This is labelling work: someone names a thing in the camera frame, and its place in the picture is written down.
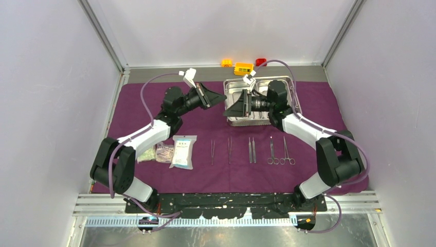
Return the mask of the steel instrument tray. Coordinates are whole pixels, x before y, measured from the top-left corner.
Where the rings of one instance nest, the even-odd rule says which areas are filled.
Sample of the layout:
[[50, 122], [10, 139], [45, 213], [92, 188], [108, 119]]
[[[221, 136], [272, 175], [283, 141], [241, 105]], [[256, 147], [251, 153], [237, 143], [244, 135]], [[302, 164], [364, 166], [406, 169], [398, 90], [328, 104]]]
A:
[[[298, 96], [294, 96], [292, 87], [292, 79], [289, 76], [273, 76], [273, 77], [256, 77], [254, 90], [266, 96], [268, 85], [273, 80], [278, 80], [284, 84], [287, 90], [287, 101], [289, 105], [294, 105], [297, 113], [301, 113], [300, 102]], [[229, 109], [241, 96], [243, 90], [249, 89], [247, 83], [242, 79], [228, 79], [223, 82], [224, 93], [227, 96], [225, 100], [225, 110]], [[242, 126], [266, 126], [270, 125], [267, 112], [251, 112], [247, 117], [227, 116], [227, 122], [234, 127]]]

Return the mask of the steel tweezers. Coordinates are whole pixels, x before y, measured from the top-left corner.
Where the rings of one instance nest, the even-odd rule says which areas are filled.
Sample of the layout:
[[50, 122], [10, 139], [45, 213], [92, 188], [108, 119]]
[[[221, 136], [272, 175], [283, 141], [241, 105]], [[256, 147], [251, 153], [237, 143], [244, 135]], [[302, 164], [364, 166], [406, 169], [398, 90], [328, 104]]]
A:
[[228, 164], [231, 164], [231, 153], [232, 153], [232, 137], [228, 138]]
[[215, 140], [211, 140], [211, 165], [213, 165], [214, 161], [214, 152], [215, 152]]

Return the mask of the orange yellow toy block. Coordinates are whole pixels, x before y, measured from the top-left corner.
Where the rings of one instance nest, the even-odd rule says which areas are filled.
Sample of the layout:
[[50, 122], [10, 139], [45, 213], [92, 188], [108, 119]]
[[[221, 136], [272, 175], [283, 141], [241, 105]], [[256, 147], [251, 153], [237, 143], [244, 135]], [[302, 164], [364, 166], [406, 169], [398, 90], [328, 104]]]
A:
[[236, 62], [234, 65], [233, 73], [236, 76], [245, 76], [249, 75], [254, 69], [254, 64], [252, 63], [243, 63], [243, 62]]

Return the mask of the purple cloth wrap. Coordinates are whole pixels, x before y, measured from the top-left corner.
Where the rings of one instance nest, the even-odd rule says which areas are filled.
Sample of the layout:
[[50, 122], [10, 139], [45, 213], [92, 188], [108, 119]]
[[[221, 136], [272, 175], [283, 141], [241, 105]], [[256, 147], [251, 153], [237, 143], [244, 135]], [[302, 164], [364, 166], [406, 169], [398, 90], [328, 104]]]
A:
[[[336, 97], [327, 82], [298, 81], [297, 93], [303, 115], [330, 129], [345, 130]], [[155, 116], [165, 91], [184, 83], [150, 83], [144, 99]], [[120, 138], [150, 123], [140, 98], [141, 84], [124, 85], [120, 91], [108, 136]], [[170, 164], [147, 161], [135, 165], [135, 176], [161, 193], [293, 192], [294, 187], [317, 171], [316, 151], [298, 138], [271, 125], [233, 127], [223, 116], [224, 103], [203, 110], [197, 108], [182, 116], [177, 135], [196, 135], [192, 170], [169, 168]], [[284, 156], [283, 137], [295, 165], [268, 164], [270, 136], [275, 157]], [[231, 164], [228, 164], [228, 138], [232, 137]], [[249, 163], [248, 138], [255, 139], [256, 163]], [[215, 140], [211, 165], [211, 140]]]

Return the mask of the white sterile pouch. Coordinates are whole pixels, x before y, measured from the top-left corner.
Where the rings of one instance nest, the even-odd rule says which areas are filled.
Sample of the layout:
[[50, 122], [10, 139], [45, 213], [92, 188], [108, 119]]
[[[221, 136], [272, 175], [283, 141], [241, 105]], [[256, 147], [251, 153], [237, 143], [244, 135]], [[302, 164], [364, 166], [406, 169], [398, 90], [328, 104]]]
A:
[[169, 168], [192, 170], [193, 145], [196, 135], [174, 135], [174, 154]]

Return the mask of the steel surgical scissors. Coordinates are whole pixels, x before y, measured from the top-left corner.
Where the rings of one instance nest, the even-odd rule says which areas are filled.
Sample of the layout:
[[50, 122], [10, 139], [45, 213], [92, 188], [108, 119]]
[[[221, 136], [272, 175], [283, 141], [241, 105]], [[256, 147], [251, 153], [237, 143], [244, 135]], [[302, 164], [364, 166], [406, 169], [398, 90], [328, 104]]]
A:
[[286, 142], [286, 138], [283, 137], [283, 148], [284, 148], [284, 157], [279, 159], [279, 163], [281, 165], [285, 165], [286, 163], [289, 163], [290, 165], [295, 165], [295, 160], [293, 158], [290, 157], [289, 152], [288, 152], [288, 148], [287, 148], [287, 142]]
[[274, 152], [274, 141], [273, 141], [273, 137], [270, 137], [270, 142], [269, 142], [269, 147], [270, 147], [270, 157], [267, 159], [268, 164], [274, 164], [277, 165], [279, 164], [279, 159], [275, 157], [275, 152]]

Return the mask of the pink clear packet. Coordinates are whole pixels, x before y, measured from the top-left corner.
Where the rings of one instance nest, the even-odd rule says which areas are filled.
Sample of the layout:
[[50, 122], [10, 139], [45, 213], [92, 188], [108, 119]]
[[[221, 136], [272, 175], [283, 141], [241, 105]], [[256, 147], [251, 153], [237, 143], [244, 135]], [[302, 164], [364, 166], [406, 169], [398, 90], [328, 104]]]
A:
[[155, 151], [155, 159], [159, 163], [166, 163], [169, 164], [172, 162], [173, 155], [174, 155], [174, 145], [167, 145], [163, 142], [159, 142], [156, 145], [156, 151]]

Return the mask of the green packet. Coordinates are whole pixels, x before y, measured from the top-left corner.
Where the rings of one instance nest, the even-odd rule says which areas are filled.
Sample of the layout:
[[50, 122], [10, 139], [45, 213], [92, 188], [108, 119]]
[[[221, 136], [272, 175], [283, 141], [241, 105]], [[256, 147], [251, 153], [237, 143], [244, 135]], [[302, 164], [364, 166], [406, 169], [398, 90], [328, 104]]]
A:
[[137, 158], [137, 162], [147, 162], [156, 160], [156, 148], [152, 146], [142, 154], [140, 154]]

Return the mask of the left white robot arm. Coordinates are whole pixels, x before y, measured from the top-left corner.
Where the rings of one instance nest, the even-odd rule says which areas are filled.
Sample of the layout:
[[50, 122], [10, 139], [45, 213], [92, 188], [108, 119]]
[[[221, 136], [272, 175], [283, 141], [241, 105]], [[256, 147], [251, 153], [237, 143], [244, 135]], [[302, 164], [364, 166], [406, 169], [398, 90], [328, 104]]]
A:
[[209, 109], [226, 98], [202, 83], [197, 83], [185, 94], [177, 86], [168, 88], [160, 111], [150, 124], [128, 136], [119, 139], [106, 137], [101, 142], [90, 169], [90, 178], [113, 193], [136, 199], [140, 209], [152, 213], [158, 200], [152, 196], [154, 189], [135, 177], [138, 156], [176, 134], [183, 124], [181, 117], [184, 114], [196, 108]]

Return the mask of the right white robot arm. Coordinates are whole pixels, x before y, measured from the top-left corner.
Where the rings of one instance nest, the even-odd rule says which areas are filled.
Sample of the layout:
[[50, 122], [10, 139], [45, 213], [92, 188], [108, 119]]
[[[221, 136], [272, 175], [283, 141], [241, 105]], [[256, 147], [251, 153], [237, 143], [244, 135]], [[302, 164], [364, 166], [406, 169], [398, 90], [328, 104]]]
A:
[[345, 184], [365, 171], [362, 151], [350, 131], [325, 128], [297, 112], [288, 102], [294, 97], [279, 80], [268, 83], [266, 95], [243, 89], [238, 100], [223, 113], [226, 117], [247, 117], [251, 112], [266, 112], [270, 124], [293, 135], [316, 151], [317, 171], [294, 188], [292, 202], [296, 209], [307, 211], [314, 198], [338, 185]]

